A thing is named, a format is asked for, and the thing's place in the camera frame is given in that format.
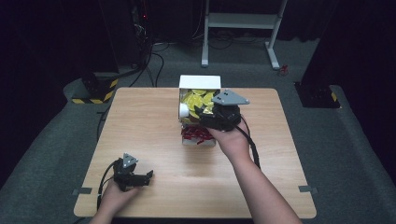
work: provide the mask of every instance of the hazard tape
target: hazard tape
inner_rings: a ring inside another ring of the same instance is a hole
[[[332,92],[332,100],[335,101],[335,102],[337,101],[337,96],[335,95],[334,92]]]
[[[115,79],[112,81],[108,87],[108,90],[103,92],[103,97],[99,98],[72,98],[72,102],[74,104],[78,105],[84,105],[84,104],[105,104],[107,103],[111,97],[113,96],[114,90],[116,88],[117,83],[119,82],[118,79]]]

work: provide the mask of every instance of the metal stand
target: metal stand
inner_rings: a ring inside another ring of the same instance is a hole
[[[209,0],[206,1],[205,9],[205,34],[202,49],[202,67],[209,66],[208,59],[208,32],[209,27],[228,27],[228,28],[250,28],[273,30],[271,40],[265,42],[265,48],[271,60],[273,69],[278,70],[279,63],[274,52],[276,35],[282,22],[283,12],[285,11],[288,0],[282,0],[280,10],[275,15],[262,14],[234,14],[234,13],[209,13]]]

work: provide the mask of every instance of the metal bracket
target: metal bracket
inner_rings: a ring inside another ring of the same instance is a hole
[[[122,160],[122,167],[127,168],[132,166],[133,164],[137,163],[139,160],[128,153],[124,152],[123,160]]]
[[[212,101],[219,105],[248,105],[250,101],[235,92],[226,89],[213,97]]]

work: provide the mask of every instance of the yellow object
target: yellow object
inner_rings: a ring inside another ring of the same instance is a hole
[[[212,91],[212,92],[208,92],[204,96],[204,105],[210,105],[210,106],[214,105],[214,103],[212,102],[213,94],[214,94],[214,92]]]
[[[195,106],[197,106],[198,108],[202,107],[202,105],[204,104],[204,99],[200,95],[190,94],[189,96],[185,97],[185,100],[183,103],[189,107],[189,110],[194,111]]]
[[[213,106],[209,105],[209,106],[205,107],[203,113],[204,113],[204,114],[213,114],[212,109],[213,109]]]
[[[195,117],[196,119],[199,118],[199,116],[198,116],[198,115],[195,113],[195,111],[193,111],[193,110],[190,110],[190,115],[193,116],[193,117]]]
[[[193,92],[192,91],[188,91],[183,98],[181,98],[181,103],[187,103],[187,100],[189,99],[190,96],[192,96]]]
[[[192,90],[197,95],[204,95],[206,93],[206,90]]]

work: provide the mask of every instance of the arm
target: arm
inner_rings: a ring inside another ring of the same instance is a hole
[[[113,179],[110,179],[103,194],[101,205],[90,224],[110,224],[113,217],[127,204],[139,191],[133,188],[126,192],[120,190]]]
[[[247,131],[244,121],[239,127]],[[290,205],[250,158],[246,137],[238,130],[208,129],[230,160],[255,223],[301,223]]]

